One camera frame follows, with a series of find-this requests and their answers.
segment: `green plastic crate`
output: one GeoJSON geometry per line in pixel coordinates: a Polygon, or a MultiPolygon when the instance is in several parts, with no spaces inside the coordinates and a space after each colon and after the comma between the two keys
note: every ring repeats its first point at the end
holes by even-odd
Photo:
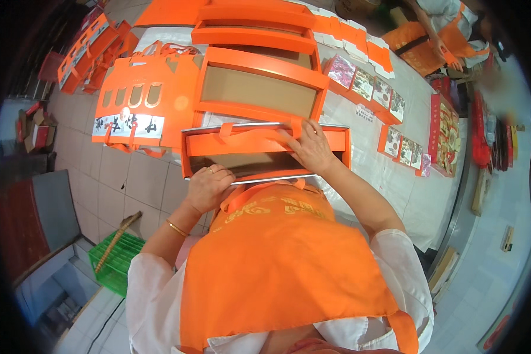
{"type": "MultiPolygon", "coordinates": [[[[115,234],[116,231],[88,252],[93,271],[96,265],[99,264],[104,251],[108,248],[115,234]]],[[[140,253],[144,244],[145,241],[141,238],[124,232],[108,257],[106,257],[99,272],[94,274],[96,280],[114,293],[126,297],[130,262],[136,254],[140,253]]]]}

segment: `black cable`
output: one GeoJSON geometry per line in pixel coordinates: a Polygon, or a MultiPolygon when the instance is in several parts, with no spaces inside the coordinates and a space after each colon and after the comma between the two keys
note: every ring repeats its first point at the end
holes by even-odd
{"type": "Polygon", "coordinates": [[[92,348],[92,345],[94,344],[94,342],[100,337],[100,333],[102,333],[102,331],[104,330],[104,327],[106,327],[106,323],[108,323],[108,321],[110,321],[110,319],[112,318],[112,316],[114,315],[114,313],[116,312],[116,310],[118,310],[118,308],[120,307],[120,305],[122,304],[122,302],[124,301],[125,297],[123,297],[120,302],[118,303],[118,306],[116,306],[116,308],[114,309],[114,311],[112,311],[112,313],[110,314],[110,316],[108,316],[108,318],[106,319],[106,322],[104,322],[104,325],[102,325],[102,328],[100,329],[99,331],[99,334],[96,335],[96,337],[94,337],[94,339],[92,340],[91,342],[91,345],[89,346],[89,349],[86,351],[86,354],[89,354],[91,352],[91,348],[92,348]]]}

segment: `broom handle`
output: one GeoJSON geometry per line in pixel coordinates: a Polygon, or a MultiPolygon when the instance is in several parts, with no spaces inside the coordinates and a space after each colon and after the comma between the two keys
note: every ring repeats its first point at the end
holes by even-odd
{"type": "Polygon", "coordinates": [[[108,247],[106,247],[106,251],[104,251],[104,254],[102,255],[102,258],[100,259],[99,261],[99,264],[96,265],[96,268],[94,269],[94,272],[95,273],[98,273],[100,268],[102,267],[102,265],[104,264],[104,261],[106,260],[106,258],[108,257],[108,255],[110,254],[110,251],[112,251],[112,249],[114,248],[114,245],[116,245],[116,242],[118,242],[118,240],[120,239],[120,237],[124,234],[124,231],[126,229],[128,229],[128,227],[134,223],[134,221],[136,221],[137,219],[139,219],[139,217],[142,216],[142,212],[141,211],[138,211],[137,213],[135,213],[132,217],[129,217],[128,218],[128,221],[126,223],[124,223],[124,225],[122,225],[120,227],[120,229],[118,229],[118,231],[116,232],[116,234],[114,235],[114,238],[112,239],[112,241],[110,242],[110,244],[108,245],[108,247]]]}

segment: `broom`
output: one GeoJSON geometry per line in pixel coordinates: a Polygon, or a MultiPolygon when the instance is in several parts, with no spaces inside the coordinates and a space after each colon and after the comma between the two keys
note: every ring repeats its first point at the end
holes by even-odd
{"type": "Polygon", "coordinates": [[[124,220],[122,220],[122,222],[120,223],[120,229],[118,229],[118,231],[116,231],[116,234],[114,235],[114,238],[112,239],[112,241],[110,242],[108,247],[106,247],[106,251],[104,251],[104,254],[102,255],[102,258],[99,261],[99,264],[96,265],[96,268],[94,269],[95,273],[99,272],[100,268],[104,264],[104,261],[106,260],[106,258],[110,254],[110,251],[112,251],[112,249],[114,248],[114,245],[116,245],[116,242],[118,242],[120,237],[124,234],[124,231],[126,231],[128,229],[128,227],[130,227],[131,224],[133,224],[137,219],[139,219],[141,217],[142,217],[142,211],[140,210],[137,213],[135,213],[134,215],[130,215],[127,218],[125,218],[124,220]]]}

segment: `orange apron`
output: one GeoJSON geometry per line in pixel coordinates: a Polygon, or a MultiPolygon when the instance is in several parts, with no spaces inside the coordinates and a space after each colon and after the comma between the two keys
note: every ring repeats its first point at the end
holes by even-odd
{"type": "MultiPolygon", "coordinates": [[[[460,10],[456,18],[438,32],[440,39],[445,43],[446,48],[458,58],[471,58],[475,55],[489,53],[489,48],[479,50],[478,52],[472,49],[466,38],[464,38],[464,35],[458,29],[458,22],[462,18],[462,11],[464,9],[464,4],[460,3],[460,10]]],[[[427,32],[420,23],[407,22],[395,30],[386,33],[382,38],[389,45],[389,48],[395,52],[411,41],[426,35],[427,32]]],[[[417,70],[421,76],[431,74],[446,63],[432,51],[430,41],[428,40],[401,54],[400,57],[407,64],[411,65],[412,68],[417,70]]]]}
{"type": "Polygon", "coordinates": [[[397,307],[360,231],[335,222],[321,190],[303,179],[242,190],[187,258],[182,351],[202,353],[212,337],[387,317],[399,350],[417,353],[411,316],[397,307]]]}

